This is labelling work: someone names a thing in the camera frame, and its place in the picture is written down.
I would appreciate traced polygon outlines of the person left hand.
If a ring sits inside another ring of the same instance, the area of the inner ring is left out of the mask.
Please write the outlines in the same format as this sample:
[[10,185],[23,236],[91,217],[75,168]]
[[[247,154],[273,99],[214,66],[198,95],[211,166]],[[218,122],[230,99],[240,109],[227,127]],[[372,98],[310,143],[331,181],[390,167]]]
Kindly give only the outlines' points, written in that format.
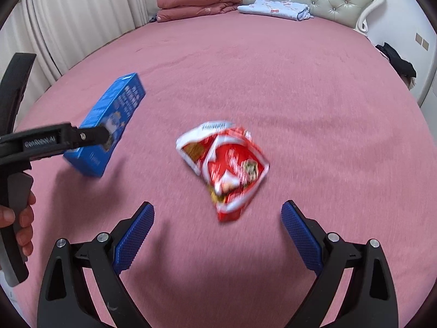
[[[18,217],[18,224],[20,225],[19,231],[16,233],[16,240],[19,246],[22,248],[22,252],[26,257],[29,257],[33,252],[33,227],[35,216],[32,209],[32,205],[36,203],[36,197],[33,192],[29,193],[27,200],[27,206],[22,210]],[[16,215],[12,209],[0,206],[0,228],[9,227],[13,225],[16,220]]]

